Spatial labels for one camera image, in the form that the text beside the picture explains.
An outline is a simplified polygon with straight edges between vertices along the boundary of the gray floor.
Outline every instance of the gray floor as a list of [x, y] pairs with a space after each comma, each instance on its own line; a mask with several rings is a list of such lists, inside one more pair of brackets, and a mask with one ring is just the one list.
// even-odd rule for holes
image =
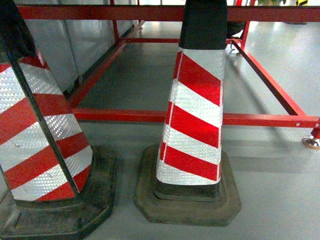
[[[148, 22], [144, 37], [179, 37], [180, 24]], [[253, 22], [247, 49], [309, 115], [320, 116], [320, 24]], [[81, 107], [166, 110], [177, 44], [130, 44]], [[224, 111], [286, 114], [241, 56], [226, 49]], [[228, 227], [149, 223], [133, 203], [144, 148], [161, 140], [161, 124], [85, 123], [93, 145], [118, 157], [112, 216], [87, 239], [320, 239], [320, 152], [301, 138], [310, 129], [223, 127], [242, 209]]]

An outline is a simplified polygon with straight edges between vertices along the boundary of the red and white striped cone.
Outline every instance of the red and white striped cone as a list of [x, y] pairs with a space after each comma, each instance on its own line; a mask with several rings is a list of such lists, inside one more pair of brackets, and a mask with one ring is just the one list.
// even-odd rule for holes
[[89, 146], [14, 2], [0, 9], [0, 238], [81, 239], [111, 214], [115, 159]]
[[181, 48], [160, 146], [157, 179], [173, 185], [219, 182], [224, 50]]
[[221, 150], [225, 0], [187, 0], [162, 143], [146, 149], [135, 204], [150, 222], [226, 226], [241, 203]]
[[[21, 60], [19, 66], [79, 193], [89, 175], [92, 149], [40, 52], [38, 57]], [[75, 197], [8, 64], [1, 65], [0, 86], [0, 166], [14, 199], [52, 201]]]

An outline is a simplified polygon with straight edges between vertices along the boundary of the red stripe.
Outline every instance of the red stripe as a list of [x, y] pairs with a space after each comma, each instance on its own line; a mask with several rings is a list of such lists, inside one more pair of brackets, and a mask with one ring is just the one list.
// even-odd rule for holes
[[174, 73], [173, 73], [173, 78], [174, 79], [176, 79], [177, 76], [178, 76], [181, 56], [182, 56], [182, 51], [178, 51], [178, 53], [176, 55], [176, 61], [175, 61], [175, 67], [174, 67]]
[[75, 197], [75, 193], [72, 190], [70, 184], [66, 182], [57, 189], [49, 192], [48, 194], [38, 198], [36, 201], [53, 201], [61, 199], [69, 199]]
[[25, 57], [24, 59], [20, 60], [19, 62], [22, 64], [29, 64], [29, 65], [32, 65], [32, 66], [35, 66], [38, 68], [50, 70], [47, 62], [45, 62], [45, 61], [41, 62], [38, 57], [28, 56], [28, 57]]
[[7, 70], [10, 67], [11, 66], [9, 64], [1, 64], [0, 63], [0, 73], [2, 73], [3, 71]]
[[221, 81], [185, 54], [182, 56], [178, 80], [205, 99], [220, 106]]
[[35, 93], [34, 97], [44, 116], [72, 113], [63, 95]]
[[164, 142], [161, 143], [161, 148], [160, 148], [160, 159], [164, 159], [165, 155], [165, 149], [166, 149], [166, 144]]
[[38, 177], [56, 166], [58, 160], [50, 146], [39, 151], [22, 163], [7, 170], [4, 174], [10, 189], [13, 190]]
[[169, 102], [169, 106], [168, 106], [168, 111], [167, 111], [167, 113], [166, 113], [166, 118], [165, 118], [165, 123], [167, 124], [167, 125], [169, 125], [170, 124], [170, 118], [171, 118], [171, 110], [172, 110], [172, 107], [173, 107], [173, 103], [172, 103], [172, 101], [170, 101]]
[[164, 162], [181, 171], [217, 181], [217, 165], [190, 156], [170, 146], [166, 147]]
[[58, 145], [64, 159], [80, 152], [81, 150], [89, 146], [89, 143], [83, 132], [67, 137], [65, 139], [58, 140], [56, 141], [56, 144]]
[[173, 115], [170, 126], [193, 139], [206, 143], [215, 148], [219, 147], [218, 127], [191, 115], [176, 105], [173, 107]]
[[0, 114], [0, 145], [30, 127], [36, 121], [36, 116], [28, 100], [24, 98], [19, 101]]
[[90, 173], [90, 168], [91, 165], [73, 177], [73, 180], [78, 187], [79, 192], [84, 188], [84, 185]]

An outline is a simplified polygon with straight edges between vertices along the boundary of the red metal frame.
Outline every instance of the red metal frame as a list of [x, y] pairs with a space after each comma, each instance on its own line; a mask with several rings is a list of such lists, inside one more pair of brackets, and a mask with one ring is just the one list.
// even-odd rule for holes
[[[73, 113], [78, 120], [87, 121], [125, 121], [125, 122], [151, 122], [163, 123], [165, 111], [153, 110], [122, 110], [122, 109], [94, 109], [78, 108], [77, 106], [87, 95], [89, 90], [103, 76], [116, 57], [123, 51], [128, 43], [178, 43], [176, 38], [136, 38], [133, 37], [145, 21], [173, 21], [183, 20], [184, 6], [149, 6], [140, 5], [21, 5], [19, 11], [25, 19], [51, 19], [51, 20], [112, 20], [116, 48], [102, 64], [91, 74], [70, 97], [69, 102]], [[124, 38], [119, 37], [117, 20], [135, 20], [139, 24]], [[311, 134], [320, 138], [320, 117], [308, 116], [285, 90], [271, 77], [263, 66], [245, 50], [249, 32], [250, 21], [259, 22], [320, 22], [320, 7], [254, 7], [230, 6], [228, 7], [228, 20], [246, 22], [240, 39], [227, 39], [227, 44], [234, 45], [244, 59], [250, 64], [261, 80], [270, 89], [289, 115], [266, 114], [238, 114], [224, 113], [224, 125], [263, 126], [263, 127], [289, 127], [313, 128]]]
[[[19, 5], [24, 19], [138, 20], [181, 22], [184, 6], [172, 5]], [[320, 22], [318, 6], [229, 6], [228, 21]]]

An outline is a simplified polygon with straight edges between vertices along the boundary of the wall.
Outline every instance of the wall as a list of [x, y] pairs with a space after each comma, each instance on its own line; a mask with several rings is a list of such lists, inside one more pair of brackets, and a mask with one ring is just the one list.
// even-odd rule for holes
[[[136, 4], [136, 0], [115, 0], [118, 4]], [[110, 0], [15, 0], [16, 4], [93, 4], [107, 5]], [[73, 87], [115, 43], [110, 20], [26, 20], [36, 44], [44, 55], [62, 91]], [[118, 21], [124, 34], [133, 21]]]

